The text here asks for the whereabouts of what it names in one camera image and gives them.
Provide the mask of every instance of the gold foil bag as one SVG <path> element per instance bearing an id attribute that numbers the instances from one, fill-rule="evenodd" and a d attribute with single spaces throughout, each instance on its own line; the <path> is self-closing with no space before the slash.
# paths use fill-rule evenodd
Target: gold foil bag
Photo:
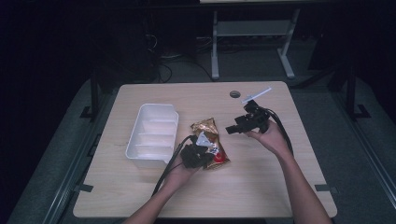
<path id="1" fill-rule="evenodd" d="M 191 128 L 193 133 L 197 136 L 201 132 L 204 132 L 206 138 L 219 148 L 219 152 L 215 155 L 212 161 L 207 163 L 204 169 L 216 169 L 230 161 L 220 143 L 218 128 L 216 127 L 215 120 L 213 118 L 195 122 L 191 125 Z"/>

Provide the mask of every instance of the wooden table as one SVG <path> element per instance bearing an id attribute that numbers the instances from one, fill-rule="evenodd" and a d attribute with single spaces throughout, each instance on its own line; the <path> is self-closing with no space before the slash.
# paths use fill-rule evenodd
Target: wooden table
<path id="1" fill-rule="evenodd" d="M 293 144 L 294 154 L 311 187 L 325 185 L 298 111 L 283 82 L 228 82 L 125 85 L 120 88 L 74 208 L 77 217 L 128 217 L 145 203 L 163 170 L 139 169 L 125 156 L 139 107 L 171 104 L 179 114 L 178 145 L 191 134 L 191 124 L 214 118 L 219 139 L 231 162 L 213 171 L 200 170 L 178 191 L 159 217 L 291 217 L 290 202 L 276 157 L 244 134 L 225 127 L 245 115 L 241 99 L 268 87 L 255 101 L 274 110 Z M 242 97 L 230 97 L 240 91 Z M 337 209 L 329 191 L 316 194 L 329 216 Z"/>

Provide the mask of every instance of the white plastic tray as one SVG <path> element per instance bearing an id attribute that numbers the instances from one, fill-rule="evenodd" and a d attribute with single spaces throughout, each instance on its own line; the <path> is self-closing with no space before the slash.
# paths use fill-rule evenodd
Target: white plastic tray
<path id="1" fill-rule="evenodd" d="M 126 157 L 138 167 L 164 168 L 174 152 L 177 124 L 178 113 L 172 105 L 142 105 Z"/>

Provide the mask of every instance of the right hand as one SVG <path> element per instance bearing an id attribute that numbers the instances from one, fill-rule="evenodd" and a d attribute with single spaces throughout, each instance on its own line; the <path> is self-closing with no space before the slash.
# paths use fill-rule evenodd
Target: right hand
<path id="1" fill-rule="evenodd" d="M 273 152 L 276 156 L 290 153 L 288 144 L 276 123 L 268 120 L 268 130 L 265 133 L 249 131 L 245 133 L 248 137 L 259 141 L 264 147 Z"/>

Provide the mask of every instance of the left hand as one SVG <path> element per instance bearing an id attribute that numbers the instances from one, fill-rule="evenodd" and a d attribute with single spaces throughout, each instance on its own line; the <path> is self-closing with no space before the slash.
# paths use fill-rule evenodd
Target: left hand
<path id="1" fill-rule="evenodd" d="M 199 170 L 199 168 L 186 168 L 182 162 L 180 155 L 177 155 L 171 166 L 171 172 L 163 182 L 163 188 L 176 191 L 189 182 L 190 178 Z"/>

